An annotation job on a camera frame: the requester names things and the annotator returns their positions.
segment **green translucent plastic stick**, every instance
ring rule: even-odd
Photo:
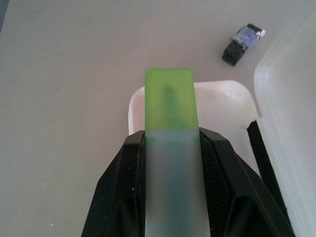
[[[145,237],[209,237],[198,117],[189,69],[145,82]]]

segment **transparent lid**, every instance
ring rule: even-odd
[[[262,132],[297,237],[316,236],[316,4],[297,12],[256,68]]]

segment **green cap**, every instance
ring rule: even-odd
[[[149,69],[145,79],[145,130],[195,128],[198,115],[190,69]]]

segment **gray fabric surface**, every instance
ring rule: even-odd
[[[11,0],[0,37],[0,236],[80,236],[145,71],[190,67],[196,81],[237,80],[254,96],[255,66],[297,4]],[[267,33],[233,68],[222,52],[249,22]]]

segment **small black object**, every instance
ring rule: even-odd
[[[212,237],[295,237],[262,179],[219,133],[200,128]],[[81,237],[144,237],[145,133],[125,140],[100,178]]]
[[[235,66],[245,52],[252,48],[265,34],[262,30],[252,24],[242,27],[236,35],[231,38],[227,48],[224,50],[222,59],[228,64]]]

